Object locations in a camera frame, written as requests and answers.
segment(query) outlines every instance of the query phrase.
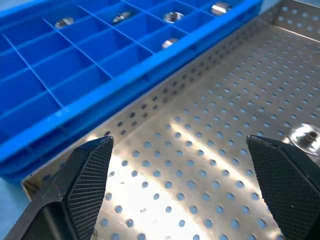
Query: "metal part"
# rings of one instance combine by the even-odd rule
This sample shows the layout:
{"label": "metal part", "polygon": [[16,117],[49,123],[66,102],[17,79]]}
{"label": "metal part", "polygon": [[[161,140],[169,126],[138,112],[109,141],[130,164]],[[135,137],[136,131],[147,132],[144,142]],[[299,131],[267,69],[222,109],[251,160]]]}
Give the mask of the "metal part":
{"label": "metal part", "polygon": [[226,14],[230,10],[231,10],[231,5],[229,5],[225,2],[222,2],[222,1],[216,2],[211,7],[211,13],[215,16],[218,16],[218,17]]}
{"label": "metal part", "polygon": [[118,14],[113,20],[112,20],[112,25],[118,24],[128,18],[132,17],[132,12],[131,11],[125,11],[123,13]]}
{"label": "metal part", "polygon": [[165,40],[162,43],[161,47],[162,47],[162,49],[167,49],[168,47],[172,46],[176,42],[178,42],[177,38],[171,38],[171,39]]}
{"label": "metal part", "polygon": [[73,17],[65,17],[60,19],[54,24],[56,29],[63,29],[65,26],[74,24],[75,20]]}
{"label": "metal part", "polygon": [[165,20],[167,23],[174,24],[176,21],[182,19],[183,17],[184,15],[182,13],[171,11],[163,16],[163,20]]}
{"label": "metal part", "polygon": [[246,136],[281,140],[292,126],[319,120],[319,43],[268,26],[277,10],[250,21],[27,181],[41,186],[75,146],[108,133],[116,145],[95,226],[99,240],[283,239],[261,198]]}
{"label": "metal part", "polygon": [[95,230],[93,231],[93,234],[91,235],[90,240],[97,240],[97,239],[98,239],[98,236],[99,236],[99,234],[98,234],[97,230],[95,229]]}
{"label": "metal part", "polygon": [[306,154],[320,157],[320,128],[302,123],[293,128],[288,137],[293,145]]}

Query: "perforated sheet metal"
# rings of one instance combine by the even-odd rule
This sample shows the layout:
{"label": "perforated sheet metal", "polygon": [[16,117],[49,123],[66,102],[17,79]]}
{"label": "perforated sheet metal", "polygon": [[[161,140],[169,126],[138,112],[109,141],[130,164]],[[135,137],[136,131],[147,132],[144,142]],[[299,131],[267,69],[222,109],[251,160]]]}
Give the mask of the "perforated sheet metal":
{"label": "perforated sheet metal", "polygon": [[112,153],[98,239],[283,239],[245,140],[319,125],[318,51],[270,26],[125,137]]}
{"label": "perforated sheet metal", "polygon": [[317,4],[315,1],[316,6],[314,6],[303,3],[303,1],[287,0],[275,19],[275,25],[320,41],[319,3],[320,1],[317,1]]}

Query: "tray compartment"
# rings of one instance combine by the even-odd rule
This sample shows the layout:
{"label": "tray compartment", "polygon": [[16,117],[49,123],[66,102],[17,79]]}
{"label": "tray compartment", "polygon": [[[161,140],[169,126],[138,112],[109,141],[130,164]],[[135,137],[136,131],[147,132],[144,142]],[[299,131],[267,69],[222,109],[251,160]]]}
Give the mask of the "tray compartment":
{"label": "tray compartment", "polygon": [[45,21],[40,17],[36,17],[5,29],[3,34],[14,46],[19,46],[20,44],[47,34],[52,30],[52,27]]}
{"label": "tray compartment", "polygon": [[96,14],[96,16],[106,22],[107,24],[113,25],[112,21],[115,17],[117,17],[119,14],[122,14],[124,12],[130,11],[132,16],[128,19],[125,19],[122,22],[119,22],[116,24],[116,26],[119,26],[126,21],[129,21],[133,18],[135,18],[137,15],[139,15],[142,11],[139,8],[134,7],[133,5],[130,5],[126,2],[120,2],[116,5],[113,5],[111,7],[106,8],[104,11],[100,11]]}
{"label": "tray compartment", "polygon": [[[132,68],[133,66],[143,62],[151,55],[152,53],[150,51],[135,44],[116,54],[115,56],[108,58],[106,61],[103,61],[101,63],[101,66],[112,77],[116,77]],[[122,64],[119,64],[121,61],[123,61],[124,58],[130,59],[130,61],[125,61]]]}
{"label": "tray compartment", "polygon": [[94,61],[99,62],[131,44],[133,44],[131,39],[111,29],[86,40],[79,45],[79,48]]}
{"label": "tray compartment", "polygon": [[6,113],[45,90],[30,70],[4,80],[0,82],[0,112]]}
{"label": "tray compartment", "polygon": [[157,5],[164,3],[165,1],[167,1],[167,0],[148,0],[148,1],[131,0],[130,4],[136,6],[139,9],[142,9],[142,10],[148,10],[148,9],[151,9],[151,8],[157,6]]}
{"label": "tray compartment", "polygon": [[202,11],[195,11],[190,15],[182,18],[174,26],[187,33],[192,33],[193,31],[209,23],[215,18],[216,17],[211,14]]}
{"label": "tray compartment", "polygon": [[179,0],[180,2],[184,3],[184,4],[188,4],[194,8],[200,9],[203,6],[206,5],[213,5],[216,2],[218,2],[219,0]]}
{"label": "tray compartment", "polygon": [[9,136],[4,132],[0,131],[0,144],[4,143],[9,139]]}
{"label": "tray compartment", "polygon": [[163,21],[144,13],[132,20],[124,22],[123,24],[119,25],[117,29],[133,40],[137,41],[141,38],[148,37],[150,34],[165,26],[166,24]]}
{"label": "tray compartment", "polygon": [[160,31],[157,31],[155,34],[153,34],[147,38],[144,38],[141,41],[141,44],[143,46],[145,46],[147,49],[149,49],[150,51],[152,51],[153,53],[158,53],[160,51],[164,51],[164,49],[162,49],[162,43],[165,40],[173,39],[173,38],[181,40],[186,35],[187,34],[185,32],[183,32],[173,26],[168,26]]}
{"label": "tray compartment", "polygon": [[34,71],[48,88],[52,88],[92,64],[80,51],[71,48],[38,64]]}
{"label": "tray compartment", "polygon": [[184,16],[187,16],[188,14],[192,13],[195,10],[196,9],[191,7],[190,5],[186,5],[182,2],[175,1],[175,0],[169,0],[161,5],[151,8],[148,12],[162,20],[164,15],[169,12],[179,12]]}
{"label": "tray compartment", "polygon": [[0,81],[26,67],[25,62],[14,50],[0,55]]}
{"label": "tray compartment", "polygon": [[78,74],[64,84],[52,90],[56,98],[67,106],[84,95],[90,93],[111,78],[96,66],[91,66],[81,74]]}
{"label": "tray compartment", "polygon": [[80,19],[85,18],[89,15],[90,14],[87,11],[83,10],[81,7],[70,3],[68,5],[64,5],[50,11],[48,14],[45,14],[43,18],[47,20],[52,26],[55,26],[57,21],[64,18],[73,18],[74,23],[76,23]]}
{"label": "tray compartment", "polygon": [[0,54],[10,49],[12,49],[10,43],[2,35],[0,35]]}
{"label": "tray compartment", "polygon": [[43,92],[13,112],[0,116],[0,130],[10,136],[17,135],[58,110],[60,106],[51,94]]}
{"label": "tray compartment", "polygon": [[19,47],[18,51],[32,65],[70,46],[71,43],[59,33],[53,33]]}
{"label": "tray compartment", "polygon": [[61,30],[61,33],[73,43],[92,37],[110,26],[95,17],[89,17]]}

